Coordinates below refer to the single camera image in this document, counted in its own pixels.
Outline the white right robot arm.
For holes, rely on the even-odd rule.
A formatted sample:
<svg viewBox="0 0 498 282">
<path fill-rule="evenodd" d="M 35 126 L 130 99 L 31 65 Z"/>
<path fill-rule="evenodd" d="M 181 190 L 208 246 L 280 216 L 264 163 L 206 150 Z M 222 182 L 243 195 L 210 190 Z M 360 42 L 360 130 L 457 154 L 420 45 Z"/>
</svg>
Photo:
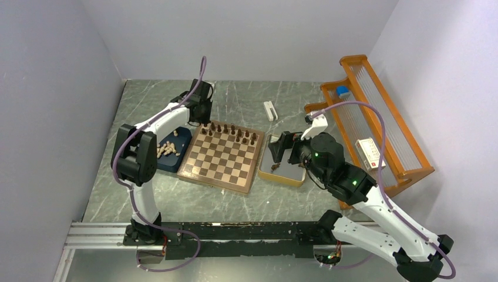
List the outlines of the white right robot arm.
<svg viewBox="0 0 498 282">
<path fill-rule="evenodd" d="M 422 227 L 384 194 L 380 185 L 366 171 L 346 162 L 344 149 L 328 133 L 302 139 L 300 132 L 282 132 L 268 148 L 274 163 L 283 159 L 302 165 L 319 180 L 323 189 L 338 200 L 370 217 L 383 232 L 349 220 L 328 210 L 317 223 L 317 236 L 323 243 L 334 240 L 353 244 L 391 263 L 408 281 L 434 281 L 444 278 L 441 271 L 454 241 Z"/>
</svg>

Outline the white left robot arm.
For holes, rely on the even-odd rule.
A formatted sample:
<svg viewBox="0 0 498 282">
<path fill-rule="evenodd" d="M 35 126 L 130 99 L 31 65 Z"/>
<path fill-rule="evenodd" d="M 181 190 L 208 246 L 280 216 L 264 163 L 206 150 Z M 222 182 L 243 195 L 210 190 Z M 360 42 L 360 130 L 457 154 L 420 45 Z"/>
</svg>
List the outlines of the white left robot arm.
<svg viewBox="0 0 498 282">
<path fill-rule="evenodd" d="M 164 234 L 152 186 L 157 170 L 156 145 L 187 123 L 209 123 L 213 93 L 212 84 L 195 79 L 189 91 L 173 98 L 162 111 L 134 126 L 123 124 L 117 132 L 111 160 L 113 176 L 129 192 L 131 232 L 147 244 L 157 243 Z"/>
</svg>

